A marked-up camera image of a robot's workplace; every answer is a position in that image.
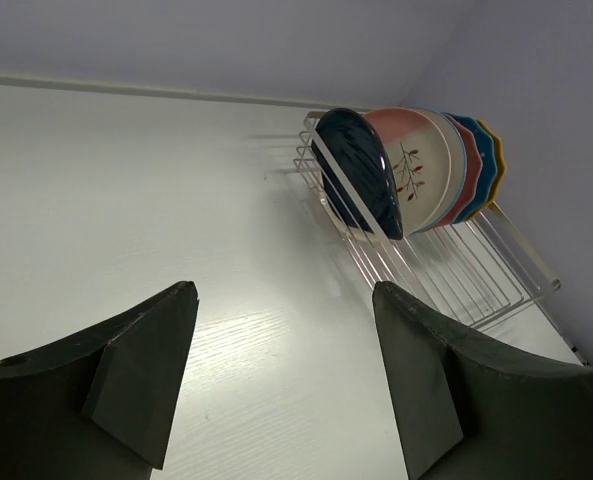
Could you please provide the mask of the yellow polka dot plate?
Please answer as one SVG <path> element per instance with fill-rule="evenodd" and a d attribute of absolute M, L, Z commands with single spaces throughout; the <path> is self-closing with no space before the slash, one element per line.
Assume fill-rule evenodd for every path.
<path fill-rule="evenodd" d="M 478 119 L 479 125 L 491 136 L 494 142 L 494 158 L 497 167 L 497 175 L 492 184 L 486 207 L 490 207 L 497 199 L 500 187 L 507 172 L 507 164 L 504 158 L 502 139 L 482 120 Z"/>

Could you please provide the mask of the dark blue leaf-shaped plate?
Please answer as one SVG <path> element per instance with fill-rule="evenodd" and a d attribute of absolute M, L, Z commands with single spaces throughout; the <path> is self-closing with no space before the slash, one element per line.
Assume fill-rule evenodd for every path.
<path fill-rule="evenodd" d="M 393 240 L 402 239 L 402 216 L 393 169 L 373 126 L 353 110 L 336 108 L 321 117 L 316 131 L 385 235 Z M 312 144 L 312 150 L 323 171 L 323 188 L 335 212 L 347 226 L 370 233 L 371 227 L 316 143 Z"/>

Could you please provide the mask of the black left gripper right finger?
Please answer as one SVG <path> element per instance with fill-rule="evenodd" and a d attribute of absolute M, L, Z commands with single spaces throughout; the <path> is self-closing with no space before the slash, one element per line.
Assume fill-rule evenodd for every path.
<path fill-rule="evenodd" d="M 593 368 L 498 341 L 391 282 L 372 294 L 411 479 L 593 479 Z"/>

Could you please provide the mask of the blue polka dot plate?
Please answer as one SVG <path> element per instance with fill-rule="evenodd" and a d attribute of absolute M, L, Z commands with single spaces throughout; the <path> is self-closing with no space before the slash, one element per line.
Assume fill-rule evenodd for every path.
<path fill-rule="evenodd" d="M 473 134 L 477 151 L 482 159 L 482 170 L 477 181 L 475 196 L 456 219 L 457 223 L 461 223 L 486 206 L 498 174 L 498 168 L 494 141 L 482 123 L 468 116 L 453 114 L 452 117 Z"/>

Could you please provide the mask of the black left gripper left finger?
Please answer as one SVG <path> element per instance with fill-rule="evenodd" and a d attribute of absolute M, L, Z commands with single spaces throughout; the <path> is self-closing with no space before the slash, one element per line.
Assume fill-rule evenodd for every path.
<path fill-rule="evenodd" d="M 0 360 L 0 479 L 147 479 L 162 468 L 198 312 L 182 281 Z"/>

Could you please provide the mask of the cream pink branch plate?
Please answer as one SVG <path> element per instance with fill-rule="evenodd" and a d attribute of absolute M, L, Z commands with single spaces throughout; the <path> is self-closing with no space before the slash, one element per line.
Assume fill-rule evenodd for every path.
<path fill-rule="evenodd" d="M 408 236 L 429 223 L 446 194 L 451 158 L 445 137 L 430 118 L 410 109 L 383 108 L 364 117 L 390 160 Z"/>

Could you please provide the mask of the white watermelon pattern plate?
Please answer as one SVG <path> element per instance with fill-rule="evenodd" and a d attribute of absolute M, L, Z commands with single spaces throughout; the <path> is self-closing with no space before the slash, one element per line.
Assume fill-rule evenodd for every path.
<path fill-rule="evenodd" d="M 436 224 L 446 215 L 458 199 L 466 176 L 467 160 L 461 136 L 456 127 L 444 114 L 422 108 L 417 108 L 417 111 L 427 116 L 441 130 L 449 150 L 449 161 L 441 163 L 441 166 L 446 167 L 448 170 L 449 182 L 445 187 L 444 195 L 433 216 L 421 228 L 421 231 L 427 231 L 436 228 Z"/>

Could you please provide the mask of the pink polka dot plate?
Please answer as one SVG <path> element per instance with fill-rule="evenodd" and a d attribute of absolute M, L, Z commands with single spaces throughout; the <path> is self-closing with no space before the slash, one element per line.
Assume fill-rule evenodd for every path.
<path fill-rule="evenodd" d="M 444 116 L 456 127 L 461 136 L 466 152 L 467 169 L 458 199 L 446 215 L 436 224 L 436 227 L 460 223 L 465 219 L 466 209 L 476 198 L 478 180 L 483 170 L 483 160 L 479 154 L 474 134 L 467 127 L 463 126 L 460 121 L 456 120 L 453 115 L 444 113 Z"/>

